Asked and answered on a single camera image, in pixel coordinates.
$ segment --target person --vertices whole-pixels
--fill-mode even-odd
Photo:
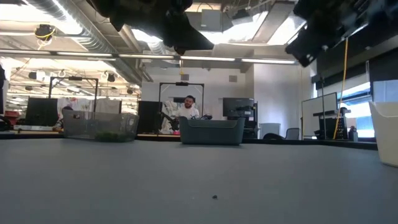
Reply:
[[[70,106],[65,106],[62,108],[63,110],[73,110]],[[63,118],[58,119],[55,125],[52,127],[53,131],[62,131],[63,130]]]
[[[188,119],[191,119],[193,117],[198,118],[199,111],[193,107],[194,102],[195,102],[195,99],[193,96],[189,95],[189,96],[185,97],[184,106],[182,106],[180,109],[178,109],[176,117],[184,116]]]

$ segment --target gray table surface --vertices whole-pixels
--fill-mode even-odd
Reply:
[[[377,151],[0,141],[1,224],[396,224],[397,202]]]

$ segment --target whiteboard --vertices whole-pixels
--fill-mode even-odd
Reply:
[[[337,110],[337,93],[325,95],[325,111]],[[314,113],[322,112],[322,97],[305,100],[302,102],[303,111],[303,135],[304,137],[315,136],[314,131],[320,129],[319,117],[314,117]]]

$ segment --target white shirt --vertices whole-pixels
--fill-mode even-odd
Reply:
[[[199,111],[193,106],[191,108],[186,108],[185,106],[182,106],[180,109],[178,109],[176,116],[184,116],[188,119],[191,119],[192,117],[199,117]]]

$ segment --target office chair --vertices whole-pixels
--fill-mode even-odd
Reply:
[[[300,139],[300,128],[289,128],[286,130],[286,138],[274,133],[266,134],[263,139],[270,140],[299,140]]]

